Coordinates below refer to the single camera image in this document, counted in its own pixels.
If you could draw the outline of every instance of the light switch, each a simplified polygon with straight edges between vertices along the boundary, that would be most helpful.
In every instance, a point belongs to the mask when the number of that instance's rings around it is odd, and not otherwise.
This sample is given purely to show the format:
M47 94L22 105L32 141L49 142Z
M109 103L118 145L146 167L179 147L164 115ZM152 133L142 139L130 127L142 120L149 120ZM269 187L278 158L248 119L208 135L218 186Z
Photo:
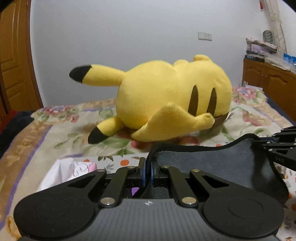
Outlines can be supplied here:
M205 34L206 40L212 41L212 34Z
M212 34L198 32L198 39L212 41Z
M206 38L205 38L205 33L203 33L203 32L198 32L198 39L200 39L200 40L205 40Z

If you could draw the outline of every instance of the yellow plush toy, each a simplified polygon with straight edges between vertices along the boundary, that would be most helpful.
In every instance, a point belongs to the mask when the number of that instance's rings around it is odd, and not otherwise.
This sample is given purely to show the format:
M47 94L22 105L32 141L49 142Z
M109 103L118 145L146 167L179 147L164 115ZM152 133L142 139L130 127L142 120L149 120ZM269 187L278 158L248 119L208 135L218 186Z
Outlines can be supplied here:
M205 55L173 65L155 60L124 72L103 65L74 68L69 76L92 86L119 86L115 117L99 123L90 144L129 127L138 141L163 141L221 124L229 112L229 78Z

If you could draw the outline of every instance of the logo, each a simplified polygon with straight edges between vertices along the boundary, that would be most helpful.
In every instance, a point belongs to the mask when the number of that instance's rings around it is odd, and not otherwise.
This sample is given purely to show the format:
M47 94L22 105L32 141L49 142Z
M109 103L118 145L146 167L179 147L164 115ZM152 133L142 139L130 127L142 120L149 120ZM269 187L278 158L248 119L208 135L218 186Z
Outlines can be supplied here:
M147 206L150 206L150 205L152 205L154 202L151 202L151 201L146 201L146 202L144 202L144 204L146 204Z

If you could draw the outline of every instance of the black-tipped ear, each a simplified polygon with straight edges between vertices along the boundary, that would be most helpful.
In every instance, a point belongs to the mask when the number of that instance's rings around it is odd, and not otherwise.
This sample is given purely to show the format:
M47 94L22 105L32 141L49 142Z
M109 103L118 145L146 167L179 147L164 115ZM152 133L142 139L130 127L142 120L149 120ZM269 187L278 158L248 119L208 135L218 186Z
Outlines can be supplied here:
M82 83L84 76L91 68L91 65L79 66L71 70L69 76L71 79Z
M97 127L95 127L89 134L87 141L89 144L98 144L99 142L106 140L108 137L109 136L104 135Z

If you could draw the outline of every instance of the floral bedspread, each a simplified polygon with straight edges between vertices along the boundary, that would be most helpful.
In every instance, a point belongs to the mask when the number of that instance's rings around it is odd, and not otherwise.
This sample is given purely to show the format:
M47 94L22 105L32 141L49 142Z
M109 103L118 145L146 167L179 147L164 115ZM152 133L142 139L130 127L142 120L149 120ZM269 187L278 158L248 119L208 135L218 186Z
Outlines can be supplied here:
M138 153L140 156L139 153L150 150L152 143L131 140L129 130L122 130L99 144L88 144L91 130L115 114L114 99L48 107L32 114L34 121L16 136L0 161L0 240L20 237L12 218L14 207L22 198L36 192L57 159L103 156L113 161L113 155ZM263 92L235 88L230 115L223 125L171 141L182 145L220 146L245 133L266 137L288 126L291 123L267 104ZM279 170L290 195L278 237L296 240L296 174L288 169Z

